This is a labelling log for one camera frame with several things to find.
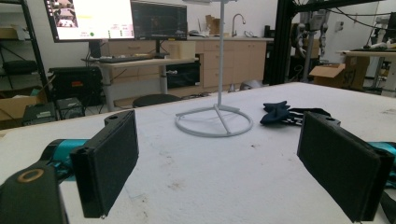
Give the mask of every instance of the circular stand base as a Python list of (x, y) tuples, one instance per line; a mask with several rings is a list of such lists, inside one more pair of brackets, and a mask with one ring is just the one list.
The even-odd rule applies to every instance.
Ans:
[[(221, 123), (225, 129), (225, 133), (199, 132), (199, 131), (195, 131), (195, 130), (186, 128), (185, 126), (183, 126), (180, 123), (183, 116), (185, 116), (185, 115), (196, 114), (196, 113), (205, 112), (205, 111), (209, 111), (209, 110), (215, 110), (218, 113), (219, 119), (221, 120)], [(227, 111), (227, 112), (231, 112), (236, 115), (244, 117), (248, 121), (247, 127), (244, 129), (238, 130), (238, 131), (231, 132), (226, 121), (224, 120), (223, 116), (221, 115), (220, 111)], [(230, 137), (230, 136), (235, 136), (235, 135), (238, 135), (241, 133), (245, 133), (253, 127), (253, 120), (247, 114), (241, 112), (238, 108), (234, 108), (234, 107), (230, 107), (230, 106), (226, 106), (226, 105), (213, 105), (212, 107), (197, 108), (197, 109), (193, 109), (191, 111), (185, 112), (185, 113), (176, 114), (176, 116), (177, 116), (176, 117), (176, 126), (181, 131), (183, 131), (185, 133), (197, 135), (197, 136), (202, 136), (202, 137)]]

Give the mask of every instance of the keyboard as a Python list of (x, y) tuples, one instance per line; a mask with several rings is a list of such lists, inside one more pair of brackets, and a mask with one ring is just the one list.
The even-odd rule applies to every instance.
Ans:
[(396, 52), (396, 49), (352, 49), (351, 51), (363, 51), (363, 52)]
[(99, 63), (128, 63), (128, 62), (136, 62), (143, 60), (150, 60), (151, 57), (148, 56), (133, 56), (133, 57), (124, 57), (124, 58), (103, 58), (99, 59)]

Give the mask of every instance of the computer monitor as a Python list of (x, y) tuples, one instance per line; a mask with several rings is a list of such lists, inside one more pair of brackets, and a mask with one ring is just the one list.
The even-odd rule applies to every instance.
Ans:
[(138, 40), (187, 40), (187, 7), (131, 1), (134, 37)]
[(44, 0), (54, 42), (133, 39), (130, 0)]

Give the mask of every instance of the orange ring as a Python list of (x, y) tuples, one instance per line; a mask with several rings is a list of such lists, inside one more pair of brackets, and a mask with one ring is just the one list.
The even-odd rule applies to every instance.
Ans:
[[(34, 172), (36, 172), (35, 175), (33, 175), (33, 176), (29, 177), (29, 178), (25, 178), (26, 175), (29, 175), (29, 174), (34, 173)], [(21, 174), (20, 176), (18, 176), (18, 182), (29, 183), (29, 182), (37, 180), (43, 174), (44, 174), (44, 170), (42, 170), (42, 169), (34, 169), (34, 170), (26, 171), (23, 174)]]

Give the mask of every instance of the sink faucet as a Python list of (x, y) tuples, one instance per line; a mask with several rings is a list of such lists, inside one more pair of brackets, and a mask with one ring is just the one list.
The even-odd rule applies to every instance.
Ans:
[(241, 17), (242, 17), (242, 23), (244, 23), (244, 24), (247, 23), (247, 22), (245, 21), (244, 16), (242, 16), (241, 13), (235, 14), (235, 15), (233, 16), (233, 32), (231, 33), (231, 36), (232, 36), (232, 37), (236, 36), (236, 31), (235, 31), (235, 29), (234, 29), (234, 27), (235, 27), (235, 18), (236, 18), (236, 16), (241, 16)]

